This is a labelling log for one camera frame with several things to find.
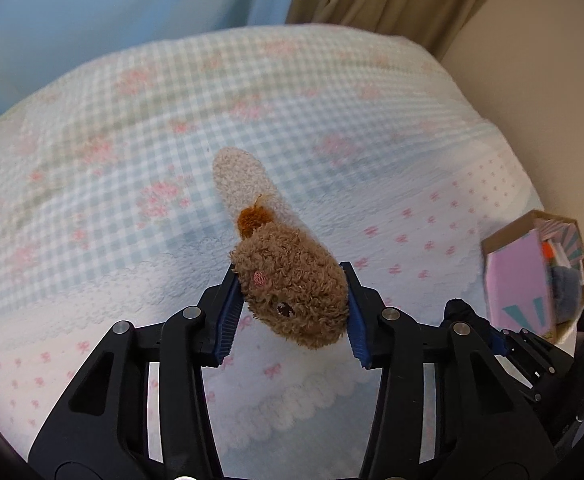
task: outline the metal screw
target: metal screw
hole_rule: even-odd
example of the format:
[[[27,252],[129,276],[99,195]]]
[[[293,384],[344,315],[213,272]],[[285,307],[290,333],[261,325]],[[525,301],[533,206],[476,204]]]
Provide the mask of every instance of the metal screw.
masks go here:
[[[468,335],[470,333],[470,326],[467,323],[460,321],[458,323],[454,323],[452,330],[454,330],[459,335]]]
[[[183,309],[183,317],[185,319],[195,319],[201,315],[201,309],[198,306],[188,306]]]
[[[401,313],[397,308],[389,306],[383,309],[381,316],[383,316],[384,319],[387,319],[388,321],[396,321],[401,316]]]
[[[124,334],[130,329],[130,323],[127,321],[117,321],[112,325],[112,332],[115,334]]]

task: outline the toy eye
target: toy eye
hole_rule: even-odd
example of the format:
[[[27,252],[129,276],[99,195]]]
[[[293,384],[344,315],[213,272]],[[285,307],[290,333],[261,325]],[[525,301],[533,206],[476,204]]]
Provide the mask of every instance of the toy eye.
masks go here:
[[[277,303],[277,312],[285,317],[294,317],[294,309],[283,301]]]

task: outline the pink cheek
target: pink cheek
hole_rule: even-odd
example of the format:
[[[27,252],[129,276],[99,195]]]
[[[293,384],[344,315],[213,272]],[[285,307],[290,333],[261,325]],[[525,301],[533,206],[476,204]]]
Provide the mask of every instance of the pink cheek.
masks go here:
[[[257,270],[252,275],[252,282],[254,283],[254,286],[258,287],[265,286],[266,283],[265,274],[263,274],[260,270]]]

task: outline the cardboard box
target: cardboard box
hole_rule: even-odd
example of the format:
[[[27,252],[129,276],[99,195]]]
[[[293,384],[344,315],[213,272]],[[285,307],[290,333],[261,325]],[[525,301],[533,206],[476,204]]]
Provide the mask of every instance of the cardboard box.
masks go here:
[[[565,216],[555,215],[552,213],[546,213],[544,211],[539,211],[537,209],[533,209],[529,211],[525,215],[521,216],[520,218],[516,219],[514,222],[506,225],[504,228],[496,231],[493,235],[487,237],[485,240],[481,242],[481,247],[483,250],[483,258],[485,263],[485,258],[488,254],[493,253],[505,247],[506,245],[512,243],[515,240],[518,240],[523,235],[529,233],[532,229],[534,229],[534,220],[535,219],[543,219],[543,220],[560,220],[567,223],[573,223],[576,225],[577,232],[579,233],[579,237],[581,236],[581,231],[579,229],[579,223],[573,219],[568,218]],[[581,308],[584,306],[584,285],[581,297]],[[569,331],[573,323],[576,322],[576,319],[573,321],[569,321],[563,324],[560,324],[556,327],[556,340],[562,340],[563,336]]]

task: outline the plush bear head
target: plush bear head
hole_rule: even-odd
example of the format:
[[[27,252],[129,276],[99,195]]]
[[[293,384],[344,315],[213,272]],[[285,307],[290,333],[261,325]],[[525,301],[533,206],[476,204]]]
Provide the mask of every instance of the plush bear head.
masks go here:
[[[259,215],[265,223],[248,222],[230,254],[250,311],[306,348],[335,343],[348,319],[345,273],[310,235]]]

